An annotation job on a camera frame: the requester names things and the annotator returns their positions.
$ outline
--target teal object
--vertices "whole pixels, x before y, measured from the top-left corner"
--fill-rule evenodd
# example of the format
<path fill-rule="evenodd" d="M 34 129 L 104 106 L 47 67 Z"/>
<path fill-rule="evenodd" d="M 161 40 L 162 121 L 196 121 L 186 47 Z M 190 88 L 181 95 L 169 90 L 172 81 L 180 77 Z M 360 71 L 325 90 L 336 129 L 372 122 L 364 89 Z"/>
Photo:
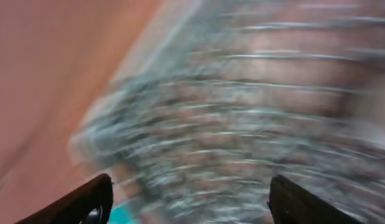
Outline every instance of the teal object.
<path fill-rule="evenodd" d="M 135 224 L 127 205 L 118 205 L 112 208 L 108 224 Z"/>

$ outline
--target reddish-brown surface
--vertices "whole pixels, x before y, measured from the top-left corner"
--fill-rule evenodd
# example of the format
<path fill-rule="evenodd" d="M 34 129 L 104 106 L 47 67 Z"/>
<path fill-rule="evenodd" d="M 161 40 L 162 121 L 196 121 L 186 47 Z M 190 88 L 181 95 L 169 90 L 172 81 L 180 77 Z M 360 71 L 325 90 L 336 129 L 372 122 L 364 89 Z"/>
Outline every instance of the reddish-brown surface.
<path fill-rule="evenodd" d="M 0 223 L 84 179 L 66 150 L 160 0 L 0 0 Z"/>

